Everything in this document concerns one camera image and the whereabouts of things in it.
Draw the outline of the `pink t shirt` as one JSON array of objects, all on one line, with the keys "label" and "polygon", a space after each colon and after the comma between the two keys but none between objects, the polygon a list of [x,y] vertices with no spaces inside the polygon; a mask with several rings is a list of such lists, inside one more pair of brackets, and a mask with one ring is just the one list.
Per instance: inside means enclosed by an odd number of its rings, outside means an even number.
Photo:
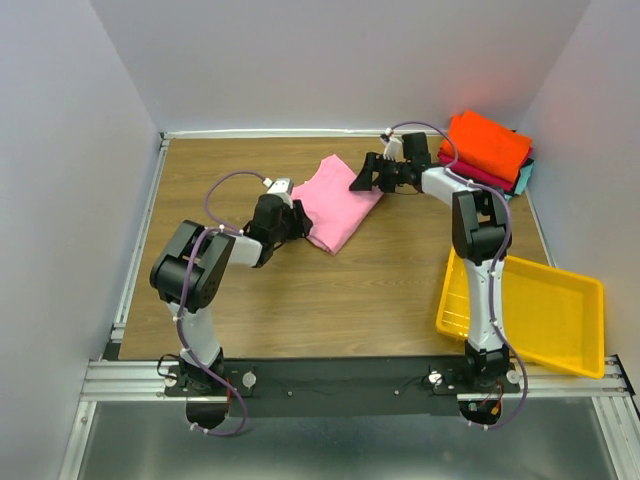
[{"label": "pink t shirt", "polygon": [[383,193],[349,190],[356,174],[338,156],[323,159],[313,176],[292,192],[302,202],[313,226],[307,239],[316,247],[336,255],[356,232]]}]

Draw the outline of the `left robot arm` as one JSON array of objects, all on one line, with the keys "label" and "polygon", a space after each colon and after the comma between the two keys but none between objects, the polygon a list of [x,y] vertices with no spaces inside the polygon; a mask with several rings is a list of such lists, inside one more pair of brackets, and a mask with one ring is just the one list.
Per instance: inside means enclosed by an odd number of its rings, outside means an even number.
[{"label": "left robot arm", "polygon": [[224,356],[211,304],[230,265],[263,267],[287,242],[309,235],[313,221],[299,199],[259,197],[252,219],[234,233],[183,221],[155,261],[149,282],[169,308],[181,342],[179,370],[163,375],[171,386],[214,393],[223,378]]}]

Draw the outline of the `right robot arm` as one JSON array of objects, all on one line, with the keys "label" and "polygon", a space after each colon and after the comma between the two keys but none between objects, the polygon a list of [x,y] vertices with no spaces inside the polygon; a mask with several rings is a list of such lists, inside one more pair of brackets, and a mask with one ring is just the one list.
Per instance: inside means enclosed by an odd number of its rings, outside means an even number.
[{"label": "right robot arm", "polygon": [[349,190],[377,188],[394,193],[408,185],[451,208],[452,245],[463,260],[470,302],[464,358],[456,366],[455,378],[471,391],[483,391],[510,369],[502,313],[502,277],[512,240],[506,199],[498,190],[465,179],[449,166],[434,164],[423,132],[396,137],[388,129],[380,139],[384,151],[366,154]]}]

